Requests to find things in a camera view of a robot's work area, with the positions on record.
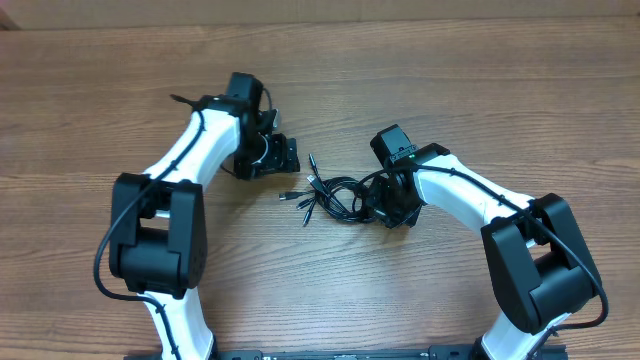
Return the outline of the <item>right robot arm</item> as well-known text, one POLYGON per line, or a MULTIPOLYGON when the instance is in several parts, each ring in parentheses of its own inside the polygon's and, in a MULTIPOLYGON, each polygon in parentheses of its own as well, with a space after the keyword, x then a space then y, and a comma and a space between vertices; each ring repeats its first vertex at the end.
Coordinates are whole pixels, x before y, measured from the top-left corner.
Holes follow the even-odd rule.
POLYGON ((548 344, 550 337, 606 319, 600 274, 562 197, 505 189, 437 143, 416 146, 397 125, 378 132, 370 146, 382 169, 366 180, 369 212, 388 228, 415 225, 425 205, 455 217, 481 238, 500 307, 492 327, 474 343, 432 345, 426 358, 565 359, 566 348, 548 344), (594 297, 601 300, 600 315, 568 323, 594 297))

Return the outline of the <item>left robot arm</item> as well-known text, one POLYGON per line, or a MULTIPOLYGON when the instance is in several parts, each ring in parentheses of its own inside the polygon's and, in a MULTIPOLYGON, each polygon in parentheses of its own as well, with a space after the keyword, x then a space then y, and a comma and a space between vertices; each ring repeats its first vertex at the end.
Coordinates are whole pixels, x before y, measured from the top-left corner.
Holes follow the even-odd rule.
POLYGON ((111 274, 127 287, 119 300, 142 302, 151 315, 162 345, 158 359, 218 356, 198 291, 208 256, 204 195, 216 173, 227 160, 245 181, 300 169, 295 139, 277 130, 279 110, 260 107, 270 98, 254 75, 232 73, 224 93, 185 102, 189 124, 158 162, 114 183, 94 282, 116 296, 100 278, 107 255, 111 274))

